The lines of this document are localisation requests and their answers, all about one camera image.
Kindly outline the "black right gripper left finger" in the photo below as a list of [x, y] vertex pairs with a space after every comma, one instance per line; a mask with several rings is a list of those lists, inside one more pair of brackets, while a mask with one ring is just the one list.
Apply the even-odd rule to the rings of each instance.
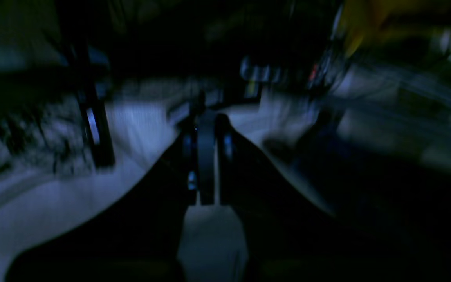
[[171, 146], [114, 204], [78, 227], [22, 252], [8, 282], [186, 282], [177, 250], [188, 205], [186, 118]]

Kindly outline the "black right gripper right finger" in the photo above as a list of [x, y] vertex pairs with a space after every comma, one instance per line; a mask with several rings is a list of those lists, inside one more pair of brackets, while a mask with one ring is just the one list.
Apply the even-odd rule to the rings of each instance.
[[198, 121], [198, 194], [230, 207], [245, 232], [247, 280], [272, 282], [415, 282], [416, 254], [397, 240], [362, 232], [311, 202], [224, 114]]

